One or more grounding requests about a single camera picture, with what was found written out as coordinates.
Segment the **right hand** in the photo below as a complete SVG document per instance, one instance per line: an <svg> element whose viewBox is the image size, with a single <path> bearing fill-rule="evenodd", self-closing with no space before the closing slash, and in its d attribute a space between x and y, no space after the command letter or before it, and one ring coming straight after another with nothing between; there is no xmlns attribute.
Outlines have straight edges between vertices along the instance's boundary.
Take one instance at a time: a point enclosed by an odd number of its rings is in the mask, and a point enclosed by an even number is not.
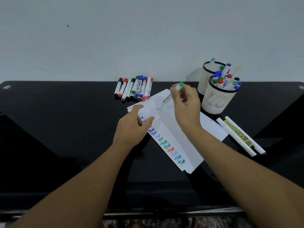
<svg viewBox="0 0 304 228"><path fill-rule="evenodd" d="M189 85L177 91L174 84L170 92L174 101L175 118L181 130L186 134L196 128L201 128L200 111L201 102L196 88Z"/></svg>

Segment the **pen holder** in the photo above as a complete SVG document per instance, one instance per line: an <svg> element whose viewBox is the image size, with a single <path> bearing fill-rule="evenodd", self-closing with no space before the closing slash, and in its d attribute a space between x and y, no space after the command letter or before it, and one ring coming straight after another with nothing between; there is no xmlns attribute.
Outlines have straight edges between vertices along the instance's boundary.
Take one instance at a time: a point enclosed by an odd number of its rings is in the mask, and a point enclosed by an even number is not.
<svg viewBox="0 0 304 228"><path fill-rule="evenodd" d="M212 84L213 75L207 82L207 89L202 101L202 108L210 114L220 114L231 101L237 90L224 90Z"/></svg>
<svg viewBox="0 0 304 228"><path fill-rule="evenodd" d="M210 79L210 77L215 74L215 71L219 70L220 66L226 66L226 64L216 61L214 62L212 70L209 70L209 63L210 61L207 61L203 64L202 76L199 82L199 86L197 87L197 91L202 95L205 95L208 86L208 80Z"/></svg>

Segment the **blue marker cap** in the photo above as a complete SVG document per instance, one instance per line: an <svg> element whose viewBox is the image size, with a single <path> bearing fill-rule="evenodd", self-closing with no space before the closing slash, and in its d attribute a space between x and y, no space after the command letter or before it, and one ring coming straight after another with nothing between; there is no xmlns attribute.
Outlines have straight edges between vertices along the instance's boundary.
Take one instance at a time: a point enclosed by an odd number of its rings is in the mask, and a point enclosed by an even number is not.
<svg viewBox="0 0 304 228"><path fill-rule="evenodd" d="M213 75L213 77L219 77L221 76L222 72L221 71L216 71L215 75Z"/></svg>

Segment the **green marker cap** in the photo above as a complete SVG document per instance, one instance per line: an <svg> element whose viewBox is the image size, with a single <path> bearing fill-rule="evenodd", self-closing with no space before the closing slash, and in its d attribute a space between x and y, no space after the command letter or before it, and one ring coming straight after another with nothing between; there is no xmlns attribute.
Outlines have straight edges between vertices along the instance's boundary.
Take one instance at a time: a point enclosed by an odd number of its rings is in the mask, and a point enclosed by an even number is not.
<svg viewBox="0 0 304 228"><path fill-rule="evenodd" d="M183 83L183 82L180 82L180 83L179 83L179 86L180 86L181 88L183 88L184 85L185 85L185 83Z"/></svg>

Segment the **stack of paper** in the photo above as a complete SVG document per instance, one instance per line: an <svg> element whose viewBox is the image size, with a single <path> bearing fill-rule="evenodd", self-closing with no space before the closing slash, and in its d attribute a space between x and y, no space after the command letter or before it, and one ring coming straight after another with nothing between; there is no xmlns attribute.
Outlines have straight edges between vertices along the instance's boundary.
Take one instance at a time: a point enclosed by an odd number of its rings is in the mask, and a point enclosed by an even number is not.
<svg viewBox="0 0 304 228"><path fill-rule="evenodd" d="M157 106L159 106L159 104L169 94L170 91L166 89L154 96L151 96L150 99L134 105L144 105L138 113L143 122L145 122L150 116L155 117L148 133L181 171L185 170L187 173L191 174L204 159L190 143L177 124L174 115L173 100L170 100L162 110L157 109ZM134 105L128 107L129 112L132 110ZM204 115L202 112L200 114L200 123L206 131L220 141L223 141L228 135L228 133L218 123Z"/></svg>

